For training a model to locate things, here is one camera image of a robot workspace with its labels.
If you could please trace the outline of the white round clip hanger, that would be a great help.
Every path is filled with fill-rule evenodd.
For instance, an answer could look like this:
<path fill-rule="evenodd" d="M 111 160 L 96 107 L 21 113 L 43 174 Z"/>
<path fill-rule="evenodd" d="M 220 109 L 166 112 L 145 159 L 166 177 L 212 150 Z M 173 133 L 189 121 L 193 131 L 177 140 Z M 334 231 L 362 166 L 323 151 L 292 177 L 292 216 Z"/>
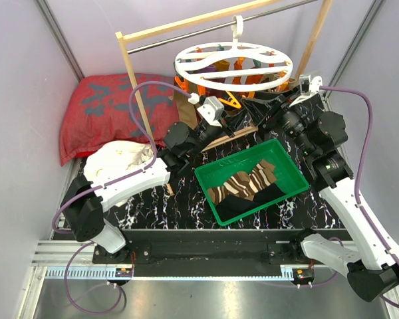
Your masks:
<path fill-rule="evenodd" d="M 230 92 L 257 92 L 288 83 L 292 60 L 277 49 L 242 42 L 243 18 L 236 15 L 233 21 L 229 42 L 204 43 L 178 53 L 174 61 L 177 74 L 199 86 Z M 201 71 L 211 64 L 215 72 Z"/>

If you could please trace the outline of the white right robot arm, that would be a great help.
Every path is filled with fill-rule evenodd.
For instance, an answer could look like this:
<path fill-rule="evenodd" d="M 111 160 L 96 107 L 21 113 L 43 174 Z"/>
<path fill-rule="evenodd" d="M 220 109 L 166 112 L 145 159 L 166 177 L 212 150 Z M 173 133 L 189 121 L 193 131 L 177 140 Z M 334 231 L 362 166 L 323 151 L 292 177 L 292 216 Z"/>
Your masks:
<path fill-rule="evenodd" d="M 301 169 L 311 187 L 335 210 L 356 245 L 352 251 L 307 229 L 289 244 L 295 263 L 313 259 L 343 275 L 366 302 L 399 285 L 399 245 L 385 231 L 360 194 L 359 175 L 338 151 L 348 139 L 342 115 L 333 111 L 309 114 L 310 98 L 296 90 L 242 98 L 259 133 L 280 128 L 303 152 Z"/>

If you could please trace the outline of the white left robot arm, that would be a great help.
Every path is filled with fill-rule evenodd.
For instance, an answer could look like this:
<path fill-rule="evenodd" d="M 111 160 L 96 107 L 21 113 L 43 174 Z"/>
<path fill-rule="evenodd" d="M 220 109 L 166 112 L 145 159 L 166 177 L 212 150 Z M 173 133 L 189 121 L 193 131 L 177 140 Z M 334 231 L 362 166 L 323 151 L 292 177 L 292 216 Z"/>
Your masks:
<path fill-rule="evenodd" d="M 84 175 L 74 178 L 59 209 L 68 224 L 67 232 L 78 242 L 100 245 L 114 262 L 125 262 L 130 247 L 122 231 L 104 218 L 104 212 L 124 199 L 181 177 L 220 135 L 233 137 L 245 116 L 244 110 L 224 111 L 214 123 L 202 119 L 195 128 L 176 122 L 163 139 L 165 147 L 146 163 L 101 182 L 93 183 Z"/>

